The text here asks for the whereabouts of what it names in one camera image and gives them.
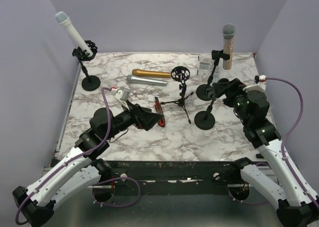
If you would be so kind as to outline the red black utility knife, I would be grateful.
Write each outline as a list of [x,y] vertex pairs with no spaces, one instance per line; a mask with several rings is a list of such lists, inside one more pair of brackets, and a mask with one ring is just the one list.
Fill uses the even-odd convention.
[[158,125],[160,127],[165,127],[165,118],[158,97],[155,97],[155,109],[158,114],[162,115],[161,119],[158,121]]

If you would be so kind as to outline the black round-base clip stand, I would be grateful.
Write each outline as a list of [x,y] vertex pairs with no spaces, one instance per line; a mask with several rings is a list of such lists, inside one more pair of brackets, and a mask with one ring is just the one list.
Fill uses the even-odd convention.
[[[224,54],[223,50],[212,50],[211,52],[211,59],[216,60],[216,59],[222,59],[222,60],[227,60],[229,59],[229,55]],[[214,65],[213,71],[210,75],[210,77],[208,78],[207,83],[201,84],[197,87],[196,89],[196,95],[199,99],[203,100],[203,101],[209,101],[210,98],[206,93],[206,87],[210,86],[212,83],[212,79],[213,79],[213,74],[216,68],[216,64]]]

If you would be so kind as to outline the grey microphone silver head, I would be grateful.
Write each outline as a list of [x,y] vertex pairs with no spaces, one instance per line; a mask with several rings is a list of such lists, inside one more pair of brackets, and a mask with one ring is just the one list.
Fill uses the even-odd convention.
[[129,83],[155,85],[155,86],[166,86],[167,85],[167,82],[163,81],[163,80],[146,78],[146,77],[139,77],[139,76],[135,76],[135,75],[128,75],[127,81]]

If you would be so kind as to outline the gold microphone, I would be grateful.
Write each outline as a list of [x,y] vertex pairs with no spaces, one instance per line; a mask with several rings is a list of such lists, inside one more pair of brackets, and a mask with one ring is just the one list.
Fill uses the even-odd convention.
[[141,70],[141,69],[133,69],[132,75],[140,76],[140,77],[171,78],[170,72],[147,71],[147,70]]

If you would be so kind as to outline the black tripod shock-mount stand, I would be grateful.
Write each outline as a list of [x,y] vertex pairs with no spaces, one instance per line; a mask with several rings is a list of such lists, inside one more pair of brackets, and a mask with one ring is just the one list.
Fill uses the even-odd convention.
[[179,90],[180,90],[180,98],[176,101],[169,101],[169,102],[160,102],[161,105],[166,105],[166,104],[177,104],[179,107],[181,107],[187,116],[188,123],[191,124],[191,120],[189,118],[188,112],[185,107],[185,101],[188,99],[189,96],[193,95],[193,92],[191,92],[188,96],[186,96],[186,90],[187,90],[187,85],[186,81],[190,78],[190,71],[188,68],[184,66],[176,66],[172,69],[171,71],[171,78],[174,81],[179,82]]

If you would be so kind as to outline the glitter microphone silver head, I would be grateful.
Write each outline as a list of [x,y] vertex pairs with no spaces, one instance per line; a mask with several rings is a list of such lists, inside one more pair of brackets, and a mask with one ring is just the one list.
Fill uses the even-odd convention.
[[230,70],[232,67],[233,46],[235,26],[227,24],[222,29],[223,34],[223,53],[229,55],[229,59],[223,61],[223,69]]

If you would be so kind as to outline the white microphone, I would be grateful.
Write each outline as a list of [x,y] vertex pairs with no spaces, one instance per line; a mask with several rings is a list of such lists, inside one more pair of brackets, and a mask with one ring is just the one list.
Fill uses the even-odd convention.
[[86,53],[88,54],[88,57],[91,57],[93,55],[93,52],[89,48],[89,46],[86,44],[84,39],[81,37],[81,35],[78,33],[78,31],[73,26],[70,17],[63,11],[58,12],[55,15],[55,18],[57,22],[65,28],[67,31],[69,37],[71,40],[78,45],[78,47],[81,48],[82,51],[86,50]]

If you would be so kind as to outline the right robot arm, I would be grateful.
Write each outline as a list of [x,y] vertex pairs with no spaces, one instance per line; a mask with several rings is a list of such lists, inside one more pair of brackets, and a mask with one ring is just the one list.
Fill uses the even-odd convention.
[[278,183],[247,158],[235,161],[238,166],[230,169],[230,179],[251,184],[274,207],[283,226],[306,227],[319,219],[319,195],[288,154],[286,139],[266,118],[270,107],[267,80],[265,75],[256,76],[255,84],[247,86],[237,78],[221,79],[208,86],[206,93],[213,101],[225,96],[223,103],[240,119],[245,137],[266,160]]

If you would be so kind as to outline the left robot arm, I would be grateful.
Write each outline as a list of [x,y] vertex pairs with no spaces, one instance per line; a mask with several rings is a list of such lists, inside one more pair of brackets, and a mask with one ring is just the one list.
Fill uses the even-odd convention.
[[109,107],[95,111],[90,128],[79,136],[61,161],[28,187],[14,189],[12,195],[18,208],[16,224],[22,224],[18,216],[23,214],[26,223],[41,227],[68,196],[88,186],[112,181],[112,168],[100,158],[110,146],[108,140],[131,125],[148,131],[162,117],[162,114],[129,101],[116,116]]

